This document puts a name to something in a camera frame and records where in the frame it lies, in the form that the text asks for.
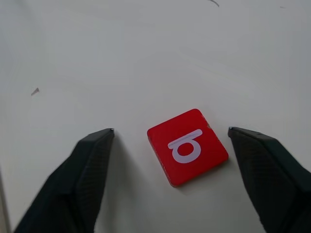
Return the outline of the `red letter b block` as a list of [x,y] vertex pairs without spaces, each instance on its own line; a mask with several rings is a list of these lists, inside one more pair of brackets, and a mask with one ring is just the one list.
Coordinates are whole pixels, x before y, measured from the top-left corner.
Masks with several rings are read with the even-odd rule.
[[147,131],[148,140],[173,187],[228,160],[228,153],[200,110],[191,109]]

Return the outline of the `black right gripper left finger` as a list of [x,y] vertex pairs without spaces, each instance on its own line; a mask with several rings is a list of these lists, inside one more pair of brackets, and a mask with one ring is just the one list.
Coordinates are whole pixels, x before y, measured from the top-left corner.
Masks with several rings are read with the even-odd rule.
[[47,178],[14,233],[94,233],[104,195],[112,128],[79,140]]

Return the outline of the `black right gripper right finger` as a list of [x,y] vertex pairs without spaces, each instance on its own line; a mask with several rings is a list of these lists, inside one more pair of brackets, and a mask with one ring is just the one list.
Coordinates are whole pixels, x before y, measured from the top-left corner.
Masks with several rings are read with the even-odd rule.
[[266,233],[311,233],[311,172],[273,137],[238,127],[228,136]]

